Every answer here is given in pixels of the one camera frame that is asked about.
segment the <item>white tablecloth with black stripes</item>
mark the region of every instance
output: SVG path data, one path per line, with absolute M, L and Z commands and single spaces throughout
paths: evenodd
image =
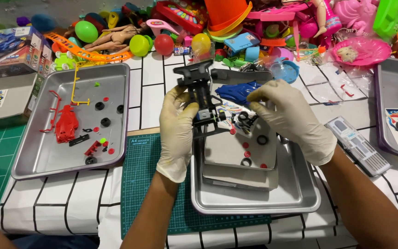
M 164 94 L 176 85 L 173 68 L 188 63 L 188 57 L 162 57 L 150 53 L 130 65 L 130 108 L 128 129 L 157 127 Z M 215 63 L 217 68 L 228 67 Z M 354 77 L 339 71 L 332 62 L 315 67 L 299 64 L 301 73 L 292 86 L 299 88 L 321 123 L 342 115 L 375 144 L 375 113 L 372 90 L 366 91 Z M 354 93 L 348 97 L 342 84 Z M 342 101 L 325 106 L 321 102 Z M 398 162 L 373 183 L 398 209 Z M 202 233 L 170 235 L 171 249 L 231 248 L 268 244 L 272 240 L 305 239 L 348 234 L 342 225 L 329 186 L 318 167 L 313 168 L 322 204 L 314 213 L 278 215 L 268 225 L 223 229 Z M 0 230 L 10 234 L 99 234 L 100 248 L 119 248 L 120 187 L 122 168 L 90 170 L 27 181 L 9 180 L 0 205 Z

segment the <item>pink basket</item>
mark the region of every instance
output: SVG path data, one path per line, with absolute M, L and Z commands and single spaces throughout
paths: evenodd
M 344 62 L 337 55 L 337 50 L 342 47 L 351 46 L 356 50 L 357 58 L 351 62 Z M 333 56 L 336 61 L 347 65 L 373 65 L 386 60 L 391 55 L 391 47 L 386 42 L 365 37 L 352 37 L 343 42 L 339 42 L 332 50 Z

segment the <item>blue toy box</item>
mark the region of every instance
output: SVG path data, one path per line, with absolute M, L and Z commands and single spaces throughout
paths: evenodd
M 44 43 L 33 27 L 0 30 L 0 77 L 36 73 Z
M 253 47 L 259 44 L 260 41 L 249 32 L 239 34 L 238 36 L 224 40 L 224 50 L 228 56 L 235 56 L 235 54 L 248 47 Z

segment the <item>red ball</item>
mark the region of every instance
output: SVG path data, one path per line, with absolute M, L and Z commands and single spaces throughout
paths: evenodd
M 160 34 L 154 40 L 154 48 L 159 54 L 170 55 L 174 49 L 173 39 L 169 35 Z

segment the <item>white wall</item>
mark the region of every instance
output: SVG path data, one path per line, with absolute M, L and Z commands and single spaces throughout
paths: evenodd
M 145 9 L 153 0 L 20 0 L 0 3 L 0 24 L 7 28 L 16 27 L 16 18 L 31 17 L 34 14 L 48 14 L 55 18 L 61 27 L 68 27 L 78 20 L 80 14 L 99 13 L 120 8 L 126 2 Z

